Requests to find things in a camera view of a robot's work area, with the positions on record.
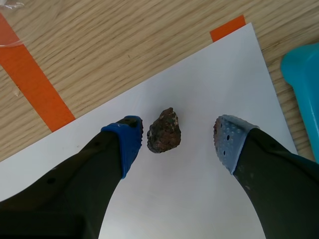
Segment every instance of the dark brown rock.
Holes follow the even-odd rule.
[[[148,131],[148,148],[153,153],[162,153],[180,144],[178,117],[173,108],[164,110]]]

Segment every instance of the orange tape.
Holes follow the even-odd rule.
[[[0,33],[2,42],[19,40],[2,14]],[[52,132],[75,120],[24,45],[0,47],[0,64]]]
[[[245,17],[244,15],[241,15],[228,23],[212,30],[210,32],[211,39],[213,42],[218,41],[219,39],[223,38],[224,36],[227,36],[228,34],[240,29],[246,25]]]

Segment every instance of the teal plastic object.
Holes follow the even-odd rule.
[[[281,71],[294,88],[316,162],[319,163],[319,43],[284,56]]]

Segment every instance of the wooden table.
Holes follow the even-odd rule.
[[[78,118],[211,44],[209,32],[241,14],[255,27],[298,152],[313,160],[280,61],[319,40],[317,0],[68,0],[55,25],[26,46]],[[0,82],[4,160],[51,132],[2,68]]]

